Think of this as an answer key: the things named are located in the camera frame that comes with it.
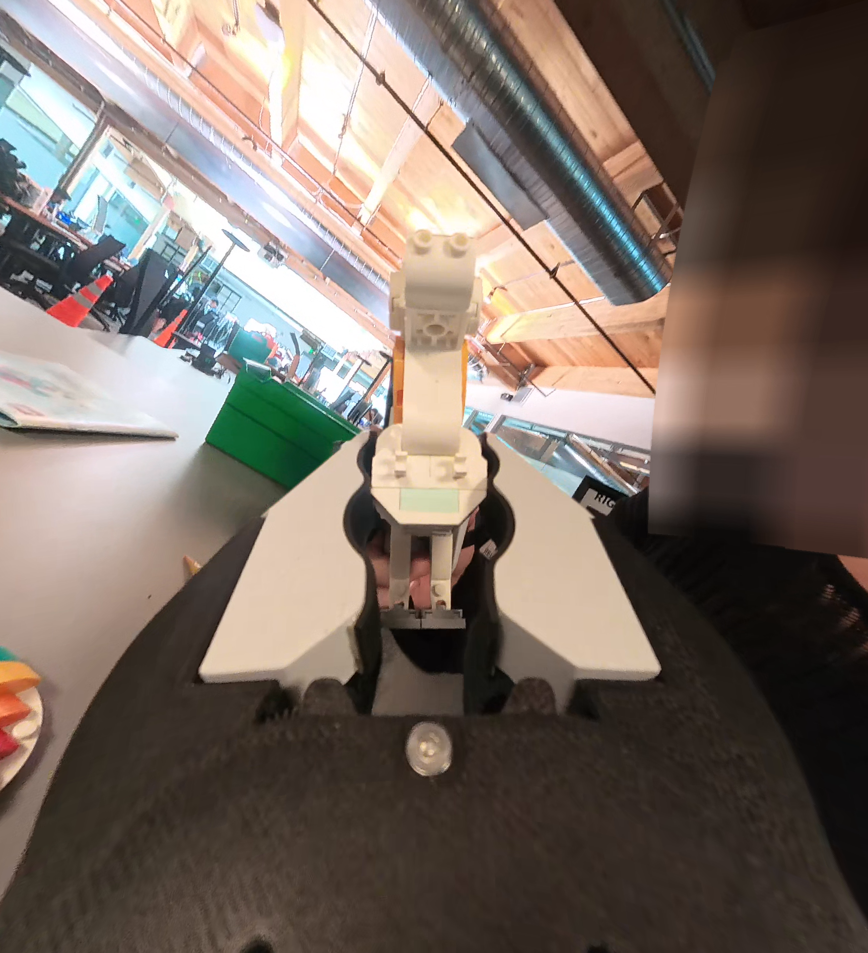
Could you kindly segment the black office chair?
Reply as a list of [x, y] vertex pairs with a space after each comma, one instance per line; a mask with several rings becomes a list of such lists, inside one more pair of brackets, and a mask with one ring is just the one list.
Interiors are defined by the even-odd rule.
[[61, 268], [59, 287], [68, 294], [74, 287], [86, 285], [105, 261], [117, 259], [124, 248], [124, 242], [115, 237], [102, 236], [93, 245], [73, 255]]
[[174, 286], [179, 269], [155, 249], [148, 248], [141, 256], [136, 272], [128, 313], [119, 333], [138, 337], [148, 332], [150, 318]]

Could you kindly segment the black floor lamp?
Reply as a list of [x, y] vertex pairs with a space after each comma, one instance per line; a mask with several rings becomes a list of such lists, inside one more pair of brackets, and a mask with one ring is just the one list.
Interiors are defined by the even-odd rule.
[[224, 229], [222, 234], [228, 242], [228, 247], [223, 250], [219, 260], [210, 269], [202, 283], [199, 295], [193, 302], [194, 318], [197, 323], [216, 319], [219, 314], [224, 312], [231, 300], [237, 301], [239, 299], [239, 295], [226, 285], [222, 277], [222, 271], [232, 252], [237, 250], [248, 252], [249, 247], [236, 232]]

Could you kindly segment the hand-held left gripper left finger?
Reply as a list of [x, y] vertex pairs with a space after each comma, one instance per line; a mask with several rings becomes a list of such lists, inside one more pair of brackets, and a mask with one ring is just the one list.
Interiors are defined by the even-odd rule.
[[343, 518], [363, 484], [366, 442], [346, 442], [264, 514], [200, 665], [203, 682], [345, 683], [356, 673], [366, 569]]

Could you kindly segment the silver ventilation duct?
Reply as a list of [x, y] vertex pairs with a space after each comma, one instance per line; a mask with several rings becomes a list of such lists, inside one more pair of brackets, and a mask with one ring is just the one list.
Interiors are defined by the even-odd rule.
[[643, 302], [668, 285], [667, 260], [492, 3], [376, 7], [611, 304]]

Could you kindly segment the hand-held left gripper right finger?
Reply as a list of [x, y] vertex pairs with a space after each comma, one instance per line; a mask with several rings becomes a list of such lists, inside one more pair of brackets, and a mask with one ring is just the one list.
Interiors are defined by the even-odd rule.
[[469, 631], [469, 707], [543, 681], [567, 709], [580, 681], [648, 682], [662, 671], [592, 518], [494, 435], [480, 504], [498, 550]]

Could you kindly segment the white toy brick unicorn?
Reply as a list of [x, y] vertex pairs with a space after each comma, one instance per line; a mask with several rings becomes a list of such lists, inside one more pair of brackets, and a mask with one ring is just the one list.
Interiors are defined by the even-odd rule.
[[[466, 342], [479, 323], [482, 283], [465, 233], [427, 230], [407, 240], [403, 266], [390, 283], [390, 323], [403, 345], [401, 416], [378, 436], [371, 492], [390, 526], [391, 607], [384, 626], [453, 630], [464, 616], [452, 607], [451, 577], [466, 528], [486, 496], [487, 467], [464, 429]], [[412, 556], [431, 561], [431, 608], [411, 602]]]

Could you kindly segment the green box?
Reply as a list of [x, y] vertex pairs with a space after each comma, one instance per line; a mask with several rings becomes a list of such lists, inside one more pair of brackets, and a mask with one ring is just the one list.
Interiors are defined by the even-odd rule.
[[359, 432], [296, 385], [247, 364], [205, 442], [290, 490]]

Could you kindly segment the person's torso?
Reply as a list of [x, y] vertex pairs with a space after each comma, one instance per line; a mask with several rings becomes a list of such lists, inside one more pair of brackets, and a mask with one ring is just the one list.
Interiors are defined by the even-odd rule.
[[795, 750], [868, 920], [868, 558], [655, 535], [647, 491], [604, 523], [648, 557], [748, 669]]

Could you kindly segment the instruction booklet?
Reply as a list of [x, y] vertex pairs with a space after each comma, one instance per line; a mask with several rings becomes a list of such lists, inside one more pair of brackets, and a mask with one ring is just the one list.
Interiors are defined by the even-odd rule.
[[0, 427], [8, 430], [177, 439], [70, 368], [0, 351]]

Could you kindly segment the person's right hand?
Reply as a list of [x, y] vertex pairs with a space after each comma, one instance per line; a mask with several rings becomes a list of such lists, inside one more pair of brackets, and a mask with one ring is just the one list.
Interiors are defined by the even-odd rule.
[[[374, 567], [379, 606], [383, 610], [387, 610], [391, 607], [389, 537], [390, 526], [384, 523], [371, 535], [367, 549], [370, 562]], [[473, 545], [465, 546], [461, 551], [457, 565], [454, 567], [452, 572], [452, 586], [455, 586], [460, 581], [471, 561], [473, 560], [474, 555], [475, 547]], [[413, 555], [409, 575], [409, 593], [411, 596], [411, 602], [419, 610], [431, 608], [430, 582], [430, 557], [427, 554]]]

